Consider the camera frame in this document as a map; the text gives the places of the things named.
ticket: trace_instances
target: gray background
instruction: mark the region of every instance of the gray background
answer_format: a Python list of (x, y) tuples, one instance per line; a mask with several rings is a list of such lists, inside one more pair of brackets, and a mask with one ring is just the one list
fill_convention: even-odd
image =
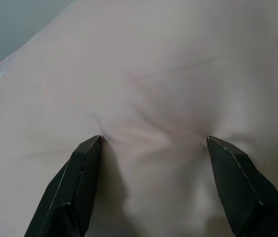
[(0, 60), (25, 44), (73, 0), (0, 0)]

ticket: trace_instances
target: white fabric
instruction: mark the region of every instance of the white fabric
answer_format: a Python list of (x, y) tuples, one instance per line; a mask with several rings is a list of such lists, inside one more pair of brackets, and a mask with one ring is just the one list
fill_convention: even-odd
[(88, 237), (232, 236), (205, 140), (278, 186), (278, 0), (86, 0), (0, 72), (0, 236), (77, 145), (105, 144)]

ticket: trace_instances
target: wall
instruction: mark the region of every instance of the wall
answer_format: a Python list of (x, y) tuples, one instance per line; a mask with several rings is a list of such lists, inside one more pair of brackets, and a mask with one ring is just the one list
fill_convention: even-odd
[(0, 60), (25, 44), (73, 0), (0, 0)]

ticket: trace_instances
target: cloth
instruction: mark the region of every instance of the cloth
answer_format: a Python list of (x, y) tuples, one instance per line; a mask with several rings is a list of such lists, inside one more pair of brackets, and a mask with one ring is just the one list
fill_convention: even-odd
[(0, 236), (106, 139), (88, 237), (232, 236), (206, 137), (278, 187), (278, 0), (85, 0), (0, 68)]

